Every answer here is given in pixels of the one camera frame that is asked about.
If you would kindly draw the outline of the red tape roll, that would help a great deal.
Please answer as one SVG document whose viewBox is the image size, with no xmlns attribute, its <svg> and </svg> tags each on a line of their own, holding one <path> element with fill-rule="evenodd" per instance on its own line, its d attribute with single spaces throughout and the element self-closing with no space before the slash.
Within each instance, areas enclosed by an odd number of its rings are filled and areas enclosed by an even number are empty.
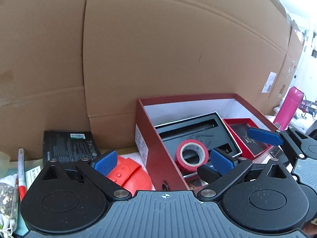
<svg viewBox="0 0 317 238">
<path fill-rule="evenodd" d="M 209 153 L 206 146 L 194 139 L 181 142 L 175 152 L 175 163 L 185 174 L 196 172 L 198 167 L 208 162 L 208 159 Z"/>
</svg>

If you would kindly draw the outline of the yellow medicine box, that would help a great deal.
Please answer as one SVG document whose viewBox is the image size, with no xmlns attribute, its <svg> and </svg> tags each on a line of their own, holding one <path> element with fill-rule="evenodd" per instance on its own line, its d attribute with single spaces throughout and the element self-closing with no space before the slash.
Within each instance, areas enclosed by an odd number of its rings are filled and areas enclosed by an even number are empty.
<svg viewBox="0 0 317 238">
<path fill-rule="evenodd" d="M 41 167 L 40 166 L 36 166 L 36 167 L 32 168 L 31 170 L 28 170 L 25 173 L 27 189 L 29 189 L 30 186 L 33 184 L 33 182 L 37 178 L 37 176 L 40 173 L 40 171 L 41 171 Z"/>
</svg>

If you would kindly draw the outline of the pink thermos bottle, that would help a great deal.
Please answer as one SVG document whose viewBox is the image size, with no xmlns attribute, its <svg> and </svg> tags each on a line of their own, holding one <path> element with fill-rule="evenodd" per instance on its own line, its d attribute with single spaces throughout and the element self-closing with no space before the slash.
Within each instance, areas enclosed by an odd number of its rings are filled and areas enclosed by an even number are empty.
<svg viewBox="0 0 317 238">
<path fill-rule="evenodd" d="M 291 122 L 297 108 L 303 100 L 304 93 L 295 86 L 291 87 L 279 109 L 273 124 L 279 130 L 284 131 Z"/>
</svg>

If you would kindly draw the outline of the orange rubber slipper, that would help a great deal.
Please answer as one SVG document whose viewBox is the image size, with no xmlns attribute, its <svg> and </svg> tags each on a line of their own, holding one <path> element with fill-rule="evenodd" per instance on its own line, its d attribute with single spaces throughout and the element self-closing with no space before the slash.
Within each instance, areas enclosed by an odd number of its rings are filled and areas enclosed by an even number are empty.
<svg viewBox="0 0 317 238">
<path fill-rule="evenodd" d="M 153 184 L 142 165 L 131 158 L 118 156 L 116 167 L 107 178 L 135 195 L 136 191 L 152 190 Z"/>
</svg>

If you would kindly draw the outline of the black rectangular box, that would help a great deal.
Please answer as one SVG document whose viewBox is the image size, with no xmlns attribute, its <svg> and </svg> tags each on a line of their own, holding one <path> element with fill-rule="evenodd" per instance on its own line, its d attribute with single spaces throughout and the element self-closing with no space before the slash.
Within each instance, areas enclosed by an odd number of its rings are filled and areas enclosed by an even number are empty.
<svg viewBox="0 0 317 238">
<path fill-rule="evenodd" d="M 82 158 L 94 160 L 100 156 L 91 132 L 44 131 L 42 161 L 56 159 L 66 167 Z"/>
</svg>

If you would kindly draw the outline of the black foam insert tray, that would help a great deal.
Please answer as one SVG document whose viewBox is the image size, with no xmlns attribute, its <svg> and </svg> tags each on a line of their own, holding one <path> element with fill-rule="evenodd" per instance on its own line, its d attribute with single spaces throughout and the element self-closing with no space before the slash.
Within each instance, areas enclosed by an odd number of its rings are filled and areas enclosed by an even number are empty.
<svg viewBox="0 0 317 238">
<path fill-rule="evenodd" d="M 168 153 L 174 157 L 178 145 L 189 139 L 203 143 L 210 152 L 219 148 L 231 157 L 238 157 L 242 150 L 217 112 L 156 125 Z"/>
</svg>

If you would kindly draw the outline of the white label sticker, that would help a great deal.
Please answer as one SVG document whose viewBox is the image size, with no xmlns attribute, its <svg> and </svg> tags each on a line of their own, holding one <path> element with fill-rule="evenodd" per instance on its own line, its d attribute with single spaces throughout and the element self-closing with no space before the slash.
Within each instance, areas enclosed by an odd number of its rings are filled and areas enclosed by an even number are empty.
<svg viewBox="0 0 317 238">
<path fill-rule="evenodd" d="M 271 72 L 267 78 L 267 81 L 266 83 L 264 84 L 264 87 L 262 89 L 262 93 L 269 93 L 271 88 L 272 88 L 272 85 L 276 79 L 276 76 L 277 74 L 274 73 L 274 72 Z"/>
</svg>

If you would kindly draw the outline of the large dark red box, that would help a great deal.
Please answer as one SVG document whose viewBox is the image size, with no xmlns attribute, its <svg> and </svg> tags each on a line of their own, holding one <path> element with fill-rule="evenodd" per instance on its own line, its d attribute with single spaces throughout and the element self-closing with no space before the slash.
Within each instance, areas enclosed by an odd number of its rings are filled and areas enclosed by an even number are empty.
<svg viewBox="0 0 317 238">
<path fill-rule="evenodd" d="M 270 131 L 276 127 L 235 93 L 209 93 L 141 98 L 137 101 L 135 143 L 156 190 L 189 189 L 175 162 L 184 141 L 197 140 L 208 151 L 220 148 L 232 157 L 242 154 L 225 119 L 251 119 Z"/>
</svg>

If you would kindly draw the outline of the red cap white marker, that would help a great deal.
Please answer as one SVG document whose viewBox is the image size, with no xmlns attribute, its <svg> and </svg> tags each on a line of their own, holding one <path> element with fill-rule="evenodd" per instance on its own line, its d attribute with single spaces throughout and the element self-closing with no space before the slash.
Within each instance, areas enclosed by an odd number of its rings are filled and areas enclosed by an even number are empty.
<svg viewBox="0 0 317 238">
<path fill-rule="evenodd" d="M 20 148 L 18 150 L 18 190 L 19 190 L 20 201 L 23 200 L 27 192 L 25 168 L 24 168 L 24 156 L 25 156 L 25 150 L 23 148 Z"/>
</svg>

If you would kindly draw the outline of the clear plastic bowl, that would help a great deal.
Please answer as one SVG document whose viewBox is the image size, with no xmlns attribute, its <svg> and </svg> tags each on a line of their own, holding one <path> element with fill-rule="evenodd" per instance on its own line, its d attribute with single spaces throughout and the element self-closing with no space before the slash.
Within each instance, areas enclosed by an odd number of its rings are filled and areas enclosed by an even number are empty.
<svg viewBox="0 0 317 238">
<path fill-rule="evenodd" d="M 10 166 L 10 156 L 4 152 L 0 152 L 0 178 L 3 178 L 9 169 Z"/>
</svg>

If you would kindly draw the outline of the brown cardboard backdrop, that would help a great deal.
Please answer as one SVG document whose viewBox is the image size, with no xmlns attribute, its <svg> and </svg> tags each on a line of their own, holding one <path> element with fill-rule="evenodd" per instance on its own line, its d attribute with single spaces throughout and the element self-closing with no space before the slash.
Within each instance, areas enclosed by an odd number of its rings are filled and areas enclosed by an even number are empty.
<svg viewBox="0 0 317 238">
<path fill-rule="evenodd" d="M 142 97 L 236 93 L 268 113 L 302 49 L 278 0 L 1 0 L 1 151 L 40 158 L 46 130 L 132 147 Z"/>
</svg>

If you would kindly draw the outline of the drawstring pouch of nuts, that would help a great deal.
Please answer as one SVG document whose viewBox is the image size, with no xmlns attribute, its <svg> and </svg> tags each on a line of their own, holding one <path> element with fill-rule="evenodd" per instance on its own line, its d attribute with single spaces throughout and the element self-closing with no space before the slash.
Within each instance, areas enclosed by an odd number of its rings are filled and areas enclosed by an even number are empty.
<svg viewBox="0 0 317 238">
<path fill-rule="evenodd" d="M 18 177 L 17 174 L 1 178 L 1 237 L 12 237 L 18 220 Z"/>
</svg>

